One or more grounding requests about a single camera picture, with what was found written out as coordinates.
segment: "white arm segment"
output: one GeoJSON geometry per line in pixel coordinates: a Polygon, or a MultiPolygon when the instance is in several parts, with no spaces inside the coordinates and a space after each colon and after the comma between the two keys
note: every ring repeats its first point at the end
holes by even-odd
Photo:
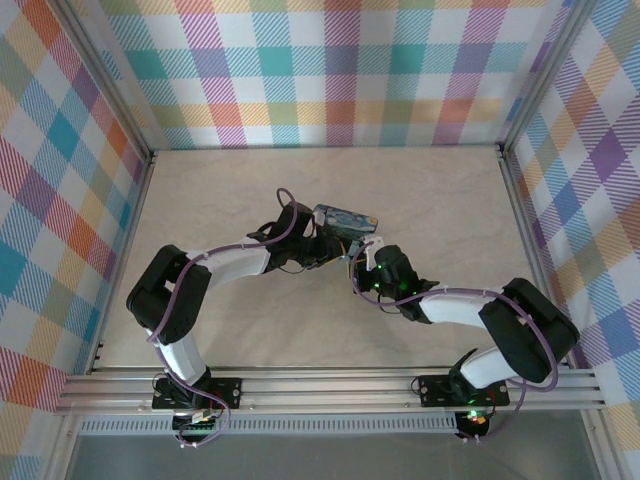
{"type": "MultiPolygon", "coordinates": [[[[482,307],[492,300],[447,294],[423,298],[420,308],[433,323],[453,322],[484,329],[479,313],[482,307]]],[[[472,356],[464,362],[460,371],[476,388],[485,388],[492,383],[517,376],[496,347],[472,356]]]]}
{"type": "MultiPolygon", "coordinates": [[[[245,245],[258,243],[257,240],[244,238],[238,243],[245,245]]],[[[200,255],[202,252],[188,252],[189,259],[200,255]]],[[[236,280],[248,275],[260,275],[267,268],[270,253],[265,247],[228,250],[217,253],[209,258],[203,258],[198,262],[211,272],[208,290],[223,283],[236,280]]],[[[193,385],[206,371],[206,365],[198,352],[198,347],[193,333],[187,334],[182,339],[169,345],[156,344],[171,369],[182,380],[193,385]]]]}

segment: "plaid wallpaper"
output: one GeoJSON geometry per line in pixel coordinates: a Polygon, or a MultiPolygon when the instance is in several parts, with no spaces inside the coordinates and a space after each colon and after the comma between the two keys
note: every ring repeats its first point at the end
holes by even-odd
{"type": "Polygon", "coordinates": [[[36,477],[142,170],[45,0],[0,0],[0,479],[36,477]]]}
{"type": "Polygon", "coordinates": [[[640,478],[640,0],[600,0],[516,154],[553,290],[640,478]]]}
{"type": "Polygon", "coordinates": [[[173,149],[494,143],[569,3],[73,0],[173,149]]]}

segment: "table surface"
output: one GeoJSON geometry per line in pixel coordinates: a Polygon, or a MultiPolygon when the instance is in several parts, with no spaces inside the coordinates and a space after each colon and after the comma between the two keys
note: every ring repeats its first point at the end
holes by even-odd
{"type": "MultiPolygon", "coordinates": [[[[209,249],[275,220],[280,186],[311,208],[377,217],[385,243],[399,245],[423,278],[478,288],[531,278],[491,147],[162,152],[98,365],[158,365],[125,308],[144,269],[166,244],[209,249]]],[[[193,330],[203,358],[215,366],[436,366],[492,345],[474,327],[384,314],[352,293],[346,268],[275,271],[210,291],[193,330]]]]}

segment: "black bracket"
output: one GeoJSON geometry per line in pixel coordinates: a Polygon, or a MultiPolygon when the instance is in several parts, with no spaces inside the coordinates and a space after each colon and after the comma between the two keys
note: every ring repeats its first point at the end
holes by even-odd
{"type": "MultiPolygon", "coordinates": [[[[241,378],[210,378],[206,386],[194,385],[196,388],[209,392],[224,400],[231,410],[240,408],[242,397],[241,378]]],[[[206,397],[185,392],[185,389],[170,378],[164,377],[156,380],[154,384],[154,396],[151,402],[153,410],[199,410],[211,407],[211,402],[206,397]]]]}
{"type": "Polygon", "coordinates": [[[477,389],[468,402],[463,402],[451,388],[449,375],[423,375],[418,377],[420,405],[423,407],[504,407],[509,405],[506,382],[496,382],[477,389]]]}

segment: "aluminum rail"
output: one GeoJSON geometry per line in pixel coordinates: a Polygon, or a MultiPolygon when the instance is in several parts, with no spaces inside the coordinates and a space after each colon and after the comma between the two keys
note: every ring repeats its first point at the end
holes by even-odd
{"type": "MultiPolygon", "coordinates": [[[[166,415],[153,411],[152,381],[159,368],[98,371],[69,377],[57,413],[60,415],[166,415]]],[[[420,375],[446,375],[447,368],[363,369],[220,369],[214,377],[240,377],[246,414],[337,414],[465,411],[464,407],[423,408],[411,392],[420,375]]],[[[520,389],[509,387],[512,410],[520,389]]],[[[592,370],[560,369],[550,393],[527,392],[525,410],[593,410],[604,408],[592,370]]]]}

